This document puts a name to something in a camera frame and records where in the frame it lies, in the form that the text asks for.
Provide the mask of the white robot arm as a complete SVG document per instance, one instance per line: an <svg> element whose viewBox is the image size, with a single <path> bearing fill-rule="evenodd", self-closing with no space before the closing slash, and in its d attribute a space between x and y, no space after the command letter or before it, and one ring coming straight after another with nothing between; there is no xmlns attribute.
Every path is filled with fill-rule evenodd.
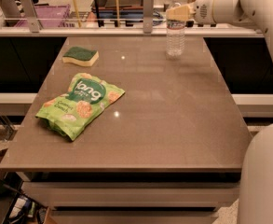
<svg viewBox="0 0 273 224"><path fill-rule="evenodd" d="M273 62L273 0L196 0L166 11L169 20L257 26ZM273 224L273 124L253 138L242 164L238 224Z"/></svg>

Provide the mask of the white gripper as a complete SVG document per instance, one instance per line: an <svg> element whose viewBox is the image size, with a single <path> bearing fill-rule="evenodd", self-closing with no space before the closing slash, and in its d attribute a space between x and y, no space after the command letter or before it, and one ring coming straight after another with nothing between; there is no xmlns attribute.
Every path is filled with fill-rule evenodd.
<svg viewBox="0 0 273 224"><path fill-rule="evenodd" d="M189 21L194 17L194 20L199 24L215 24L214 3L215 0L196 0L194 8L189 4L171 7L166 11L166 19Z"/></svg>

